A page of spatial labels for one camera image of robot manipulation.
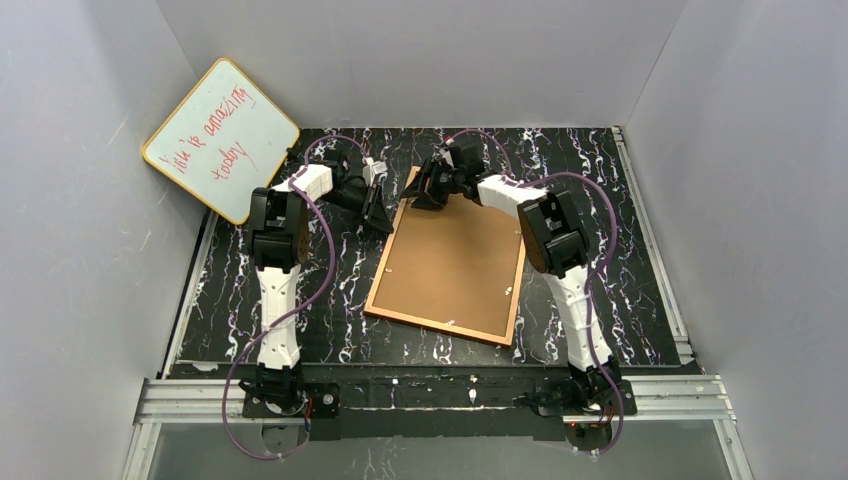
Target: marble surface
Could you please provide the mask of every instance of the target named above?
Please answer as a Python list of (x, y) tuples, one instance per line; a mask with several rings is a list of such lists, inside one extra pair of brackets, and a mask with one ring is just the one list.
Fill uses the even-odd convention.
[[(413, 165), (435, 152), (446, 135), (458, 129), (303, 130), (296, 148), (322, 135), (341, 133), (363, 143), (374, 158), (388, 163), (384, 202), (390, 217)], [(559, 171), (579, 172), (604, 187), (619, 218), (618, 248), (600, 279), (592, 285), (604, 336), (618, 359), (627, 365), (678, 365), (674, 339), (666, 319), (656, 276), (642, 237), (630, 189), (621, 167), (612, 131), (601, 128), (489, 130), (506, 147), (515, 177), (533, 180)], [(361, 158), (343, 140), (329, 140)], [(486, 142), (484, 156), (503, 170), (505, 160)], [(320, 158), (319, 146), (313, 158)], [(284, 166), (274, 183), (296, 165)], [(581, 219), (591, 238), (590, 258), (605, 251), (610, 224), (603, 204), (593, 200), (578, 182), (569, 182)], [(347, 212), (319, 202), (333, 232), (338, 270), (332, 288), (297, 319), (301, 359), (316, 363), (520, 365), (567, 363), (566, 341), (546, 283), (528, 264), (522, 279), (512, 347), (497, 347), (452, 337), (364, 314), (365, 300), (387, 235), (351, 230)], [(211, 247), (194, 292), (191, 315), (182, 340), (179, 362), (231, 362), (259, 333), (259, 288), (246, 253), (246, 229), (219, 218)], [(312, 254), (298, 286), (303, 300), (324, 279), (328, 243), (313, 217)], [(252, 352), (249, 359), (256, 358)]]

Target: wooden frame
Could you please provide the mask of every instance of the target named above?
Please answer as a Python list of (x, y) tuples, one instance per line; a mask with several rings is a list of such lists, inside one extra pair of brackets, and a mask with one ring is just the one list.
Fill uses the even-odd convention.
[[(412, 178), (414, 177), (417, 170), (418, 170), (417, 167), (412, 169), (412, 172), (410, 173), (407, 184), (412, 181)], [(460, 201), (460, 200), (461, 201), (469, 201), (469, 200), (466, 200), (464, 198), (452, 199), (452, 201), (454, 201), (454, 202)], [(404, 212), (406, 211), (406, 207), (408, 206), (407, 203), (408, 203), (408, 200), (404, 199), (404, 200), (401, 200), (400, 204), (398, 205), (398, 211), (397, 211), (397, 214), (395, 215), (395, 219), (394, 219), (394, 222), (393, 222), (395, 233), (393, 233), (389, 236), (388, 241), (386, 242), (386, 247), (385, 247), (385, 249), (383, 249), (383, 255), (380, 258), (380, 264), (377, 267), (377, 274), (375, 275), (374, 282), (371, 285), (371, 290), (368, 293), (368, 299), (366, 300), (366, 303), (365, 303), (365, 312), (368, 313), (368, 314), (371, 314), (371, 315), (385, 317), (385, 318), (390, 319), (390, 320), (397, 320), (397, 321), (404, 322), (404, 323), (409, 323), (409, 324), (413, 324), (413, 325), (427, 327), (427, 328), (430, 328), (430, 329), (433, 329), (433, 330), (439, 330), (439, 331), (442, 331), (442, 332), (460, 335), (460, 336), (472, 338), (472, 339), (475, 339), (475, 340), (482, 340), (482, 341), (495, 343), (495, 344), (499, 344), (499, 345), (511, 346), (513, 336), (514, 336), (514, 333), (515, 333), (514, 332), (514, 330), (515, 330), (515, 315), (516, 315), (516, 312), (518, 311), (518, 297), (519, 297), (519, 293), (520, 293), (520, 290), (521, 290), (521, 278), (522, 278), (522, 273), (523, 273), (523, 270), (524, 270), (525, 251), (524, 251), (524, 242), (521, 241), (521, 240), (519, 240), (519, 242), (518, 242), (519, 248), (518, 248), (518, 254), (517, 254), (517, 258), (516, 258), (516, 269), (515, 269), (515, 273), (514, 273), (514, 276), (513, 276), (513, 282), (512, 282), (511, 290), (509, 291), (510, 292), (509, 294), (511, 294), (512, 297), (511, 297), (510, 302), (509, 302), (509, 310), (508, 310), (508, 313), (507, 313), (507, 320), (506, 320), (506, 325), (505, 325), (506, 330), (505, 330), (503, 335), (495, 335), (495, 334), (492, 334), (492, 333), (487, 333), (487, 332), (475, 330), (475, 329), (472, 329), (472, 328), (461, 327), (461, 326), (453, 325), (453, 324), (450, 324), (450, 323), (445, 323), (445, 322), (442, 322), (442, 321), (436, 321), (436, 320), (432, 320), (432, 319), (428, 319), (428, 318), (422, 318), (422, 317), (418, 317), (418, 316), (414, 316), (414, 315), (409, 315), (409, 314), (406, 314), (406, 313), (398, 312), (398, 311), (395, 311), (395, 310), (389, 310), (389, 309), (378, 307), (378, 306), (374, 305), (374, 302), (377, 298), (377, 291), (379, 290), (381, 282), (383, 280), (383, 274), (386, 272), (386, 268), (387, 268), (386, 265), (389, 262), (389, 258), (391, 257), (391, 254), (392, 254), (392, 247), (394, 246), (396, 235), (400, 231), (400, 228), (401, 228), (401, 222), (403, 220)], [(519, 230), (519, 227), (518, 227), (518, 223), (516, 221), (516, 233), (520, 233), (518, 230)]]

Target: tilted whiteboard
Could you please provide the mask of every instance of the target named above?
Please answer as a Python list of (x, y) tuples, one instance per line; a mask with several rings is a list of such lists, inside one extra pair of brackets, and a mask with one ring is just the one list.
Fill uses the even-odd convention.
[(221, 58), (144, 144), (144, 159), (230, 222), (271, 182), (300, 130)]

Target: whiteboard frame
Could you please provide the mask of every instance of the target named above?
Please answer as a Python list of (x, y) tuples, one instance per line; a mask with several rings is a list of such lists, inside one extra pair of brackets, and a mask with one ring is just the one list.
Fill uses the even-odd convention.
[[(278, 112), (280, 112), (280, 114), (281, 114), (282, 116), (284, 116), (284, 117), (285, 117), (285, 118), (286, 118), (289, 122), (291, 122), (291, 124), (292, 124), (292, 125), (294, 125), (295, 130), (297, 130), (297, 135), (295, 135), (295, 137), (294, 137), (294, 141), (292, 142), (292, 144), (291, 144), (291, 145), (289, 145), (289, 148), (294, 147), (294, 145), (295, 145), (295, 144), (297, 143), (297, 141), (300, 139), (300, 127), (299, 127), (296, 123), (294, 123), (294, 121), (293, 121), (291, 118), (289, 118), (289, 116), (288, 116), (288, 115), (286, 115), (286, 114), (285, 114), (285, 112), (283, 112), (283, 111), (280, 109), (280, 107), (278, 107), (278, 106), (277, 106), (277, 104), (276, 104), (276, 103), (274, 103), (274, 102), (273, 102), (270, 98), (268, 98), (268, 95), (266, 95), (266, 94), (265, 94), (265, 92), (264, 92), (264, 91), (262, 91), (262, 89), (261, 89), (261, 88), (259, 88), (259, 87), (258, 87), (255, 83), (253, 83), (253, 80), (251, 80), (251, 79), (250, 79), (247, 75), (245, 75), (245, 73), (244, 73), (244, 72), (243, 72), (240, 68), (238, 68), (238, 65), (236, 65), (235, 63), (233, 63), (233, 61), (232, 61), (232, 60), (230, 60), (230, 59), (229, 59), (229, 58), (227, 58), (227, 57), (221, 57), (221, 58), (219, 58), (218, 60), (216, 60), (216, 61), (215, 61), (215, 63), (213, 63), (213, 64), (212, 64), (212, 66), (211, 66), (211, 67), (209, 67), (209, 70), (206, 70), (206, 73), (204, 73), (204, 74), (203, 74), (203, 76), (202, 76), (202, 77), (200, 77), (200, 80), (198, 80), (198, 81), (197, 81), (197, 83), (194, 85), (194, 87), (192, 87), (192, 89), (188, 92), (188, 94), (186, 94), (186, 96), (185, 96), (185, 97), (182, 99), (182, 101), (181, 101), (181, 102), (177, 105), (177, 107), (176, 107), (176, 108), (174, 108), (174, 111), (172, 111), (172, 112), (171, 112), (171, 114), (170, 114), (170, 115), (168, 115), (168, 118), (166, 118), (166, 119), (165, 119), (165, 121), (164, 121), (164, 122), (162, 122), (162, 125), (160, 125), (160, 126), (159, 126), (159, 128), (157, 128), (157, 129), (156, 129), (156, 131), (153, 133), (153, 135), (150, 137), (150, 139), (149, 139), (149, 140), (147, 140), (146, 142), (144, 142), (144, 145), (141, 147), (141, 156), (142, 156), (142, 158), (144, 158), (144, 161), (145, 161), (145, 162), (147, 162), (147, 163), (148, 163), (148, 164), (150, 164), (153, 168), (155, 168), (156, 170), (158, 170), (159, 172), (161, 172), (162, 174), (164, 174), (166, 177), (168, 177), (169, 179), (171, 179), (174, 183), (176, 183), (177, 185), (181, 186), (181, 187), (182, 187), (185, 191), (187, 191), (187, 192), (191, 193), (191, 194), (192, 194), (195, 198), (197, 198), (198, 200), (200, 200), (201, 202), (203, 202), (203, 203), (204, 203), (207, 207), (211, 208), (211, 209), (212, 209), (215, 213), (217, 213), (217, 214), (218, 214), (218, 215), (220, 215), (221, 217), (223, 217), (223, 218), (227, 219), (227, 221), (229, 221), (229, 222), (230, 222), (230, 223), (232, 223), (233, 225), (243, 225), (243, 224), (247, 221), (247, 218), (250, 216), (250, 213), (249, 213), (249, 212), (248, 212), (247, 214), (245, 214), (244, 218), (242, 218), (241, 220), (236, 220), (236, 219), (234, 219), (234, 218), (230, 218), (227, 214), (225, 214), (225, 213), (224, 213), (224, 212), (222, 212), (221, 210), (218, 210), (218, 209), (217, 209), (214, 205), (212, 205), (211, 203), (209, 203), (209, 202), (208, 202), (205, 198), (203, 198), (203, 197), (201, 197), (200, 195), (198, 195), (198, 194), (197, 194), (197, 192), (195, 192), (194, 190), (192, 190), (191, 188), (189, 188), (186, 184), (184, 184), (183, 182), (181, 182), (181, 181), (180, 181), (177, 177), (175, 177), (174, 175), (172, 175), (170, 172), (168, 172), (167, 170), (165, 170), (165, 169), (161, 168), (157, 162), (154, 162), (153, 160), (151, 160), (151, 159), (150, 159), (150, 157), (148, 157), (148, 156), (147, 156), (147, 148), (150, 146), (150, 144), (151, 144), (151, 143), (153, 143), (153, 141), (154, 141), (154, 140), (156, 140), (156, 137), (158, 137), (158, 136), (159, 136), (159, 132), (161, 132), (161, 131), (162, 131), (162, 130), (163, 130), (163, 129), (164, 129), (164, 128), (168, 125), (168, 123), (170, 123), (170, 122), (171, 122), (171, 119), (174, 117), (174, 115), (176, 115), (176, 114), (177, 114), (177, 112), (179, 112), (179, 111), (180, 111), (180, 109), (183, 107), (183, 105), (184, 105), (184, 104), (188, 101), (188, 99), (189, 99), (189, 98), (191, 98), (191, 96), (194, 94), (195, 90), (197, 90), (197, 88), (198, 88), (198, 87), (200, 87), (200, 85), (202, 85), (202, 84), (203, 84), (203, 81), (204, 81), (204, 80), (206, 80), (206, 77), (208, 77), (208, 76), (209, 76), (209, 74), (210, 74), (210, 73), (212, 73), (212, 71), (213, 71), (213, 70), (215, 70), (215, 67), (217, 67), (217, 66), (218, 66), (218, 64), (219, 64), (219, 63), (221, 63), (221, 62), (227, 62), (227, 63), (229, 63), (229, 64), (230, 64), (230, 65), (231, 65), (231, 66), (232, 66), (232, 67), (233, 67), (233, 68), (234, 68), (234, 69), (235, 69), (235, 70), (236, 70), (236, 71), (237, 71), (237, 72), (238, 72), (241, 76), (243, 76), (243, 77), (245, 78), (245, 80), (247, 80), (247, 81), (248, 81), (248, 83), (250, 83), (250, 85), (251, 85), (251, 86), (253, 86), (253, 88), (255, 88), (255, 89), (256, 89), (256, 91), (257, 91), (257, 92), (259, 92), (259, 93), (260, 93), (263, 97), (265, 97), (265, 100), (267, 100), (267, 101), (268, 101), (268, 103), (270, 103), (271, 105), (273, 105), (273, 106), (274, 106), (274, 108), (276, 108), (276, 109), (277, 109), (277, 111), (278, 111)], [(288, 152), (287, 152), (285, 155), (283, 155), (283, 157), (282, 157), (282, 158), (280, 158), (280, 163), (279, 163), (279, 164), (277, 165), (277, 167), (274, 169), (274, 172), (271, 174), (271, 176), (270, 176), (270, 177), (268, 177), (268, 180), (266, 180), (266, 181), (264, 182), (264, 184), (262, 185), (263, 187), (267, 187), (268, 185), (270, 185), (271, 180), (273, 180), (273, 179), (274, 179), (274, 176), (277, 174), (277, 172), (279, 172), (279, 171), (280, 171), (280, 167), (282, 167), (282, 166), (283, 166), (283, 164), (286, 162), (286, 160), (287, 160), (287, 159), (288, 159)]]

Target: red handwriting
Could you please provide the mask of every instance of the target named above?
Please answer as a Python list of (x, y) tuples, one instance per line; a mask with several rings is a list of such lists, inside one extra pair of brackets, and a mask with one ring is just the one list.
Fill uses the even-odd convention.
[(253, 100), (253, 97), (251, 97), (244, 88), (235, 86), (233, 87), (233, 91), (230, 93), (230, 97), (222, 97), (222, 99), (221, 105), (209, 115), (206, 125), (203, 126), (203, 130), (213, 137), (216, 132), (221, 130), (221, 125), (223, 124), (224, 119), (232, 116), (236, 109), (247, 103), (248, 99)]
[(193, 145), (195, 148), (200, 148), (200, 147), (206, 146), (205, 143), (200, 141), (200, 138), (198, 138), (197, 135), (192, 135), (192, 136), (188, 137), (188, 140), (181, 138), (180, 141), (183, 142), (183, 143), (188, 143), (189, 145)]
[(250, 158), (250, 155), (247, 154), (247, 151), (239, 142), (236, 142), (236, 146), (229, 150), (219, 148), (218, 151), (221, 152), (223, 160), (221, 161), (221, 166), (218, 167), (218, 169), (212, 170), (212, 174), (215, 175), (215, 180), (218, 180), (219, 178), (229, 180), (233, 165), (235, 165), (236, 160), (242, 157), (247, 158), (250, 161), (250, 164), (253, 165), (253, 169), (257, 172), (259, 171), (259, 169), (256, 168), (256, 164), (253, 162), (253, 159)]
[(168, 165), (175, 167), (180, 173), (185, 174), (185, 171), (188, 168), (188, 160), (190, 158), (191, 154), (183, 150), (181, 152), (174, 153), (174, 157), (170, 159), (166, 157), (159, 157), (159, 161), (165, 162)]

